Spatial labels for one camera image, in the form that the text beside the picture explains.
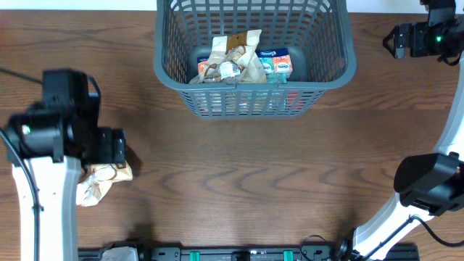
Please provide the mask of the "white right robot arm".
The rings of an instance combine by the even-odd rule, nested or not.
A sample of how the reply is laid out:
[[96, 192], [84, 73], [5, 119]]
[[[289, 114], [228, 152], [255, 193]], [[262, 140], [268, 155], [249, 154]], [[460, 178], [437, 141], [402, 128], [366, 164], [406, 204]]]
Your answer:
[[[383, 39], [396, 59], [436, 56], [449, 66], [463, 65], [463, 19], [454, 1], [424, 2], [425, 22], [401, 24]], [[459, 80], [442, 135], [430, 154], [404, 158], [394, 177], [394, 195], [364, 225], [334, 247], [310, 235], [298, 247], [249, 249], [148, 249], [140, 244], [113, 244], [95, 260], [418, 260], [418, 248], [400, 240], [418, 225], [446, 211], [463, 208], [463, 81]]]

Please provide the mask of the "beige pantry snack pouch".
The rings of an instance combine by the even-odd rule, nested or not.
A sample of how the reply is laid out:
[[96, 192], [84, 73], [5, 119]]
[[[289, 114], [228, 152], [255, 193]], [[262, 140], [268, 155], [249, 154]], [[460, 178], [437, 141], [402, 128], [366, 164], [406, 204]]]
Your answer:
[[261, 29], [248, 30], [228, 36], [217, 36], [212, 40], [212, 51], [227, 54], [231, 49], [242, 46], [246, 51], [255, 51], [260, 42]]

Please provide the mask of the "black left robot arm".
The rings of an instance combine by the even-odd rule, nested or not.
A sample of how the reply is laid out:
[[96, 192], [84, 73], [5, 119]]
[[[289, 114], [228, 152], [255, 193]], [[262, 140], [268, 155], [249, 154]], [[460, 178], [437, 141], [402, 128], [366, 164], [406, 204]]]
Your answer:
[[1, 129], [20, 200], [22, 260], [77, 260], [81, 172], [124, 159], [123, 133], [98, 126], [101, 93], [88, 89], [94, 82], [78, 70], [45, 70], [42, 99]]

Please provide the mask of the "clear cookie snack bag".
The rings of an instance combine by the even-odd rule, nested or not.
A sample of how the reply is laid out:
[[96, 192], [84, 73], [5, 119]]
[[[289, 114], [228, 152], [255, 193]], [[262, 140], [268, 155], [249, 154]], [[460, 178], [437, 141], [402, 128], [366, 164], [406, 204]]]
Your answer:
[[189, 81], [200, 83], [267, 83], [261, 61], [251, 46], [237, 46], [227, 53], [213, 51], [203, 70]]

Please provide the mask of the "multicolour tissue pack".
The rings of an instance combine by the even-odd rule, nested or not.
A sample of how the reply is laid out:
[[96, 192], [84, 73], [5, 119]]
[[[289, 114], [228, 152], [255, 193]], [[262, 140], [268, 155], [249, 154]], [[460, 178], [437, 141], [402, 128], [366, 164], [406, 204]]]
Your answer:
[[[286, 83], [293, 73], [293, 65], [287, 48], [256, 51], [256, 55], [264, 67], [267, 83]], [[203, 70], [209, 57], [197, 59], [198, 72]]]

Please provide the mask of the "orange pasta bag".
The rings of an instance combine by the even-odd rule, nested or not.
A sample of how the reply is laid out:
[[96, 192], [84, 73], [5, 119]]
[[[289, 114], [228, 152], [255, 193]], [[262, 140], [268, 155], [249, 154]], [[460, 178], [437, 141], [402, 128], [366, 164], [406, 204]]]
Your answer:
[[195, 94], [201, 115], [274, 116], [286, 115], [305, 104], [296, 92], [241, 92]]

